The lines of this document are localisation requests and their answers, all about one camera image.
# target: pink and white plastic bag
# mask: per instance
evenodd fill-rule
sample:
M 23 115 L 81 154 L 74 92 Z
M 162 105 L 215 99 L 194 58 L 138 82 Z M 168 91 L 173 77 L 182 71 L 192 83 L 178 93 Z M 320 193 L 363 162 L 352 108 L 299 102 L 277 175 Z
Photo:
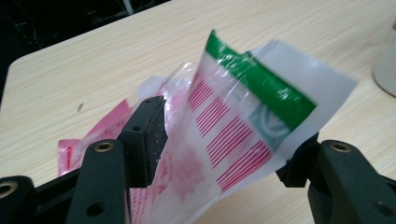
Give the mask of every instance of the pink and white plastic bag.
M 85 148 L 117 138 L 142 100 L 164 95 L 168 141 L 147 189 L 131 189 L 133 223 L 192 223 L 222 198 L 281 168 L 356 83 L 280 42 L 239 54 L 213 32 L 198 67 L 151 77 L 82 140 L 60 141 L 60 174 Z

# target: green stripe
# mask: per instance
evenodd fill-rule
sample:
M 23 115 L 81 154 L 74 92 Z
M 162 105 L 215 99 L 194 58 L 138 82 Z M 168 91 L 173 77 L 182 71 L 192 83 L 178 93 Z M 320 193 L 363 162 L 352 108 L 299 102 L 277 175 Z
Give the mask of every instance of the green stripe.
M 277 114 L 293 131 L 316 105 L 290 84 L 258 63 L 249 53 L 238 54 L 212 31 L 206 52 L 248 87 L 263 104 Z

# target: pink printed pattern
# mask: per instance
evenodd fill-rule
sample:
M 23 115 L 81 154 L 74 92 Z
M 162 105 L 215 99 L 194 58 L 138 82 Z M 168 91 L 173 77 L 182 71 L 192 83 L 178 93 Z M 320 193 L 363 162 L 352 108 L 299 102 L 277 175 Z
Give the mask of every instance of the pink printed pattern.
M 272 155 L 269 147 L 262 141 L 259 141 L 219 177 L 217 182 L 221 188 L 221 192 L 226 191 L 239 181 L 253 174 L 268 162 L 271 157 Z
M 204 137 L 229 110 L 219 97 L 216 98 L 196 119 L 201 136 Z
M 132 220 L 133 223 L 140 224 L 143 222 L 143 217 L 145 215 L 149 191 L 147 189 L 130 189 L 130 193 Z
M 206 148 L 213 168 L 253 134 L 240 118 L 233 119 Z
M 194 111 L 196 108 L 198 108 L 198 106 L 203 103 L 204 100 L 206 100 L 207 97 L 209 97 L 212 93 L 213 90 L 210 89 L 210 87 L 208 87 L 202 80 L 189 96 L 189 105 L 191 110 Z

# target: table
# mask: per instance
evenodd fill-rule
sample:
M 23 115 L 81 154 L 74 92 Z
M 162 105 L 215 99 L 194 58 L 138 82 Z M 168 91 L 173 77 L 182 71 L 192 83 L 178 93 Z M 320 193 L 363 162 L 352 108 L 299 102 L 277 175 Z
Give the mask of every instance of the table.
M 148 76 L 198 62 L 212 28 L 239 51 L 278 38 L 359 81 L 320 140 L 358 147 L 396 178 L 396 100 L 375 85 L 395 40 L 391 0 L 175 0 L 42 49 L 9 67 L 0 114 L 0 176 L 57 175 L 57 142 L 81 138 Z M 305 189 L 275 175 L 221 201 L 197 223 L 312 223 Z

